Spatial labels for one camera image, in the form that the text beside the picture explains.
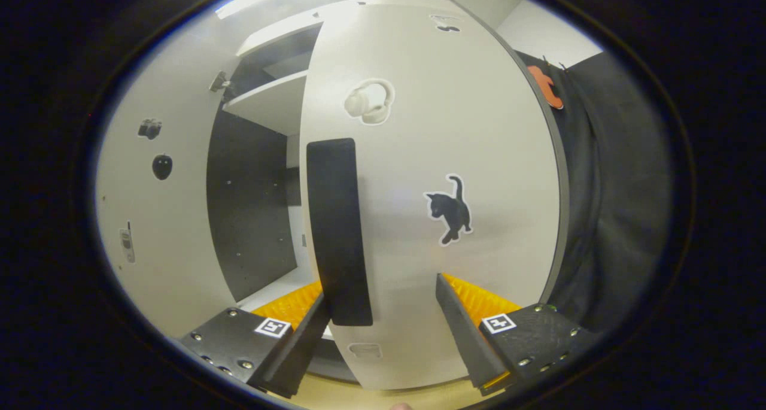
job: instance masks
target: camera sticker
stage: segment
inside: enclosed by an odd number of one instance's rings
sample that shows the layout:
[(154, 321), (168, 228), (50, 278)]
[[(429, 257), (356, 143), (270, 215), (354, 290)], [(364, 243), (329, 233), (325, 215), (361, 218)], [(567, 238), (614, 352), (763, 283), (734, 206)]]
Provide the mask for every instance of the camera sticker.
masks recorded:
[(151, 141), (159, 136), (160, 130), (162, 130), (162, 122), (159, 119), (147, 118), (139, 126), (139, 136), (143, 136)]

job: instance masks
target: black fabric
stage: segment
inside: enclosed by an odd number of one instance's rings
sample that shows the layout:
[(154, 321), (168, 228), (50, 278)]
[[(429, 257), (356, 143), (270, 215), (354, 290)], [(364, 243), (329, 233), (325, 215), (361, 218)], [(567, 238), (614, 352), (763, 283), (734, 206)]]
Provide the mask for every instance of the black fabric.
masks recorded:
[(651, 279), (670, 225), (662, 118), (605, 53), (566, 70), (517, 54), (564, 102), (552, 112), (569, 172), (569, 229), (549, 301), (588, 329), (617, 326)]

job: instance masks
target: black sticker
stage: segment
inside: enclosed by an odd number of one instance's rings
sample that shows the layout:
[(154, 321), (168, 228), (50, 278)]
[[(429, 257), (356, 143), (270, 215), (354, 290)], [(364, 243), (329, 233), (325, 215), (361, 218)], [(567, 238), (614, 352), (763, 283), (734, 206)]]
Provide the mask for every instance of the black sticker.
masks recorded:
[(157, 179), (167, 179), (170, 176), (170, 171), (173, 170), (173, 159), (166, 154), (160, 154), (151, 162), (151, 170)]
[(141, 122), (139, 126), (139, 136), (144, 136), (148, 140), (152, 140), (159, 136), (159, 131), (162, 130), (162, 122), (159, 119), (147, 118)]
[(460, 18), (449, 17), (447, 15), (430, 15), (429, 17), (436, 23), (436, 28), (441, 31), (460, 31), (459, 28), (454, 26), (455, 21), (460, 21)]
[(446, 232), (441, 236), (439, 245), (446, 247), (452, 241), (460, 240), (460, 232), (471, 233), (471, 210), (463, 197), (463, 179), (457, 174), (448, 174), (446, 180), (455, 184), (455, 192), (426, 192), (428, 216), (435, 221), (442, 221)]

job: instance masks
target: white cabinet door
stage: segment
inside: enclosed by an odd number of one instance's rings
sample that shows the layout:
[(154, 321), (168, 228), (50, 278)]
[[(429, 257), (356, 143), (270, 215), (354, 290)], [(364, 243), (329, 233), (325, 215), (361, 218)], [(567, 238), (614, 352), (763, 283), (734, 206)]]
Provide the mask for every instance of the white cabinet door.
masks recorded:
[[(366, 4), (326, 18), (306, 79), (300, 180), (310, 253), (306, 144), (355, 141), (374, 323), (330, 329), (364, 388), (467, 375), (434, 295), (437, 274), (527, 306), (540, 300), (563, 238), (560, 175), (542, 106), (497, 39), (451, 7)], [(394, 87), (383, 124), (364, 124), (345, 110), (349, 92), (367, 79)], [(431, 216), (427, 194), (454, 197), (449, 175), (463, 181), (472, 232), (461, 227), (445, 246), (448, 225)], [(351, 344), (379, 345), (379, 355), (355, 354)]]

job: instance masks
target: cat sticker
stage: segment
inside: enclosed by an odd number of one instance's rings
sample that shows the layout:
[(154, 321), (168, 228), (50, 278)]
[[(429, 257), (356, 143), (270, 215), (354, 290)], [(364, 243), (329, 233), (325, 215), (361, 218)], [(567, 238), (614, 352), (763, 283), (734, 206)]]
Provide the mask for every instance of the cat sticker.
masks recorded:
[(439, 245), (446, 247), (452, 241), (460, 240), (460, 233), (471, 233), (471, 210), (463, 197), (463, 179), (457, 174), (448, 174), (447, 181), (455, 184), (453, 195), (444, 192), (426, 192), (428, 216), (433, 221), (442, 221), (446, 232), (441, 236)]

